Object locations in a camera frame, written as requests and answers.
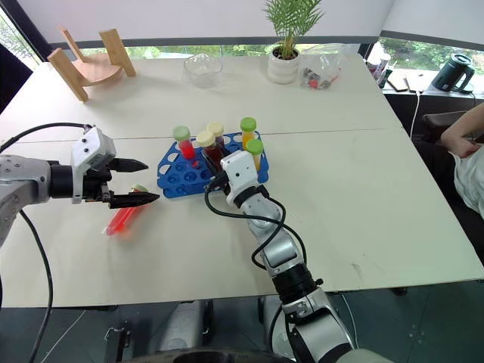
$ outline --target plastic bag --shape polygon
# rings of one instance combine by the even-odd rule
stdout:
[[[347,46],[343,44],[316,45],[301,51],[299,83],[304,88],[329,88],[343,70]]]

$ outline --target white wall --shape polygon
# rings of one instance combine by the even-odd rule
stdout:
[[[484,44],[484,1],[395,0],[383,30]]]
[[[308,36],[378,36],[394,0],[323,0],[326,14]],[[274,36],[264,0],[19,0],[47,42],[99,40],[116,27],[123,39]]]

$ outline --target yellow cap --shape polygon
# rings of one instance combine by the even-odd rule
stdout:
[[[216,138],[224,135],[224,126],[221,123],[209,123],[206,129],[213,132]]]
[[[201,147],[210,146],[214,142],[215,142],[215,136],[214,136],[213,132],[211,132],[211,131],[205,130],[205,131],[200,132],[197,135],[197,143]]]

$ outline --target potted plant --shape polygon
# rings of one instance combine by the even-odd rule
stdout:
[[[269,55],[268,77],[279,84],[291,83],[297,76],[300,56],[296,40],[304,36],[323,16],[321,0],[268,0],[264,11],[282,40]]]

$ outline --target black kettle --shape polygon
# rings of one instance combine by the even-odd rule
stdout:
[[[456,87],[464,74],[466,75],[465,80],[459,87]],[[472,60],[463,54],[453,54],[436,78],[433,79],[432,85],[442,91],[462,92],[473,75]]]

